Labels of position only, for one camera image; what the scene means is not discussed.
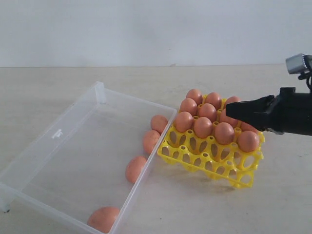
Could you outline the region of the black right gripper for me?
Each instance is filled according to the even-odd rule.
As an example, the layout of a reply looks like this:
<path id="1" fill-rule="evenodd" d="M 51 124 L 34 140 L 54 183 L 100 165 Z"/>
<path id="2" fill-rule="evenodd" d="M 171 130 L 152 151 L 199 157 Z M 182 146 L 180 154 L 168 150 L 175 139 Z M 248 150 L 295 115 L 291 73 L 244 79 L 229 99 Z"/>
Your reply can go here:
<path id="1" fill-rule="evenodd" d="M 294 87 L 280 88 L 279 95 L 226 105 L 226 116 L 245 122 L 259 131 L 312 135 L 312 94 Z"/>

